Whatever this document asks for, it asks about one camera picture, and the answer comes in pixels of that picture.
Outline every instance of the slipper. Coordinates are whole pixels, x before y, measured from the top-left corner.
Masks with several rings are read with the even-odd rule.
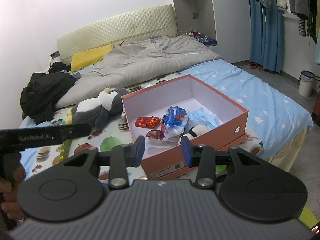
[[[256,69],[258,67],[258,64],[257,63],[254,63],[254,62],[251,62],[250,63],[250,68],[251,69]]]
[[[258,70],[261,70],[261,71],[267,71],[266,69],[264,69],[262,66],[258,65]]]

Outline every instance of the green object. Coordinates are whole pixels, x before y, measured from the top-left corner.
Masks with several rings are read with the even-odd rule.
[[[64,159],[69,157],[69,150],[71,147],[72,139],[68,139],[64,141],[61,145],[61,150],[60,150],[60,158],[59,162],[62,162]]]
[[[216,165],[216,173],[223,172],[226,170],[226,168],[227,168],[226,165]]]
[[[118,138],[115,138],[112,136],[106,137],[100,145],[100,151],[101,152],[111,151],[111,149],[114,146],[117,146],[119,144],[122,144],[122,142]]]
[[[318,223],[318,220],[316,219],[315,215],[307,207],[303,208],[299,220],[302,223],[304,223],[308,228],[312,228],[316,223]]]

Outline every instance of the round black pad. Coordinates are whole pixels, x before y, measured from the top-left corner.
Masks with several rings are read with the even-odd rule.
[[[103,200],[103,186],[89,172],[81,167],[56,166],[21,184],[18,202],[27,217],[47,222],[75,220]]]
[[[77,192],[77,185],[71,180],[55,179],[40,187],[42,197],[49,200],[64,200],[71,198]]]
[[[266,162],[236,167],[219,195],[231,212],[264,223],[298,217],[308,196],[299,179]]]

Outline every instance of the gray comforter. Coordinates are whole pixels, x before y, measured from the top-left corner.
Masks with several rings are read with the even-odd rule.
[[[136,85],[220,58],[202,43],[185,35],[149,44],[140,42],[118,46],[94,67],[82,71],[81,78],[59,100],[56,107],[63,108],[97,97],[106,87]]]

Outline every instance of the pink box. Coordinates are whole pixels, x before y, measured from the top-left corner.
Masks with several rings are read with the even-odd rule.
[[[132,141],[151,130],[134,125],[139,116],[161,118],[170,106],[188,111],[205,107],[223,121],[222,125],[193,138],[194,145],[206,144],[216,150],[227,150],[229,146],[244,141],[248,110],[192,75],[138,90],[123,96],[122,101]],[[192,170],[186,167],[180,146],[146,150],[141,166],[149,179],[172,179]]]

